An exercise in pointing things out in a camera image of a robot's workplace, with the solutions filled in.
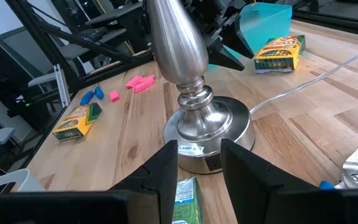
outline round lamp base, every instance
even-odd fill
[[[179,134],[177,128],[178,120],[186,112],[184,109],[174,112],[164,127],[165,143],[170,140],[178,141],[179,166],[196,174],[222,171],[220,158],[222,139],[230,139],[248,150],[251,150],[255,143],[255,131],[246,105],[225,96],[215,96],[212,103],[217,108],[226,107],[232,113],[232,122],[225,131],[209,139],[199,141],[185,139]]]

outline crayon box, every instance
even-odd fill
[[[90,130],[101,112],[102,109],[97,103],[77,106],[57,126],[52,134],[58,140],[83,137]]]
[[[255,73],[294,71],[305,46],[305,35],[269,39],[254,59]]]

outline wooden table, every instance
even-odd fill
[[[291,34],[306,35],[306,51],[293,73],[253,73],[214,68],[205,74],[215,95],[232,96],[248,107],[306,82],[358,54],[358,35],[293,21]],[[124,84],[136,75],[155,74],[147,91],[134,94]],[[138,168],[163,146],[167,118],[178,109],[178,91],[155,62],[100,83],[107,95],[103,113],[85,138],[58,142],[50,135],[28,168],[49,190],[106,190]],[[65,115],[80,104],[81,90]],[[344,160],[358,146],[358,60],[314,85],[273,101],[252,116],[257,136],[252,152],[312,184],[337,183]],[[183,170],[179,178],[194,176]],[[205,223],[236,223],[222,173],[196,175]]]

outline clear tube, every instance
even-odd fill
[[[353,62],[353,61],[356,60],[356,59],[358,59],[358,55],[356,55],[355,57],[350,58],[349,60],[345,61],[343,64],[338,65],[337,67],[331,69],[330,71],[328,71],[328,72],[326,72],[326,73],[324,73],[324,74],[322,74],[322,75],[317,76],[316,78],[314,78],[314,79],[312,79],[312,80],[310,80],[310,81],[307,81],[307,82],[305,82],[305,83],[303,83],[303,84],[301,84],[301,85],[298,85],[298,86],[296,86],[296,87],[294,87],[294,88],[292,88],[292,89],[285,90],[285,91],[281,92],[280,94],[278,94],[278,95],[276,95],[276,96],[273,96],[273,97],[271,97],[271,98],[269,98],[269,99],[267,99],[267,100],[265,100],[265,101],[259,103],[258,105],[254,106],[254,107],[250,110],[250,113],[251,113],[251,114],[255,113],[255,111],[257,111],[259,108],[263,107],[265,104],[267,104],[268,102],[270,102],[270,101],[272,101],[272,100],[276,100],[276,99],[281,98],[281,97],[283,97],[283,96],[287,96],[287,95],[289,95],[289,94],[291,94],[291,93],[294,93],[294,92],[296,92],[296,91],[298,91],[298,90],[303,89],[303,88],[306,87],[306,86],[309,86],[309,85],[311,85],[311,84],[314,84],[314,83],[316,83],[316,82],[318,82],[318,81],[320,81],[320,80],[322,80],[322,79],[328,77],[329,75],[333,74],[334,72],[336,72],[336,71],[338,71],[339,69],[341,69],[343,66],[345,66],[345,65],[347,65],[347,64],[349,64],[349,63],[351,63],[351,62]]]

